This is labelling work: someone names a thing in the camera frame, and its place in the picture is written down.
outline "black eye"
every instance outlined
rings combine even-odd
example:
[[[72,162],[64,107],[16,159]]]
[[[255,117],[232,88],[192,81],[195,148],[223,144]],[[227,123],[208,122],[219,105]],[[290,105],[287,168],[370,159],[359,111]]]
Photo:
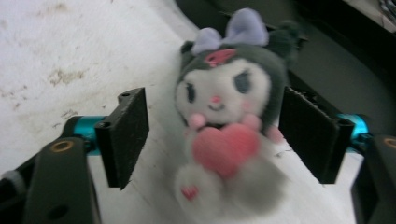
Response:
[[[195,100],[195,88],[194,85],[187,83],[187,98],[189,102],[192,103]]]
[[[241,93],[247,93],[250,90],[250,73],[246,70],[233,79],[236,89]]]

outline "stuffed animal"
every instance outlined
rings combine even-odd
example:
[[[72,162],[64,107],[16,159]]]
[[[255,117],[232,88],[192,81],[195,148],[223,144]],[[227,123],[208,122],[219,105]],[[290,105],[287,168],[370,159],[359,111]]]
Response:
[[[244,8],[224,39],[205,28],[182,46],[176,106],[189,163],[175,187],[195,219],[265,214],[280,202],[285,176],[266,152],[283,141],[274,124],[298,39],[295,23],[268,33],[260,15]]]

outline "white surface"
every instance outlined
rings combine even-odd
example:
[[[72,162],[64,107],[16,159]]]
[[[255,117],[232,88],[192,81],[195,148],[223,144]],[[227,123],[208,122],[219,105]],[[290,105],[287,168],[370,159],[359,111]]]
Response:
[[[359,12],[366,15],[371,20],[375,21],[386,30],[396,32],[396,24],[391,22],[387,16],[384,15],[379,5],[378,0],[344,0]]]
[[[173,101],[178,48],[195,33],[171,0],[1,1],[0,174],[55,139],[71,116],[108,115],[118,94],[146,87],[151,131],[132,182],[109,189],[101,159],[89,159],[102,219],[191,223],[172,192],[185,161]],[[321,186],[294,152],[274,162],[290,179],[289,198],[241,223],[354,223],[349,188],[361,157],[346,154],[332,186]]]

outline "pink heart on foot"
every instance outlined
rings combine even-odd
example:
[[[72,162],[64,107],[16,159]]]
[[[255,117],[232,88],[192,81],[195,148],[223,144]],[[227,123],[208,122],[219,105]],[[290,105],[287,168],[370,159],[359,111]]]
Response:
[[[198,194],[198,188],[195,186],[184,187],[181,189],[181,193],[183,193],[187,200],[191,201]]]

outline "pink heart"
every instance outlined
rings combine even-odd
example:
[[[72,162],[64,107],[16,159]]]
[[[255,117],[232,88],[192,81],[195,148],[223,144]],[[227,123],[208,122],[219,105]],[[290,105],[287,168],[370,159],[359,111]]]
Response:
[[[191,201],[192,199],[195,198],[195,196],[198,193],[198,188],[195,186],[192,187],[184,187],[181,189],[181,192],[183,193],[184,197],[187,198],[187,200]]]
[[[242,163],[258,152],[259,146],[258,133],[235,123],[221,130],[204,128],[192,143],[192,155],[206,169],[230,178]]]

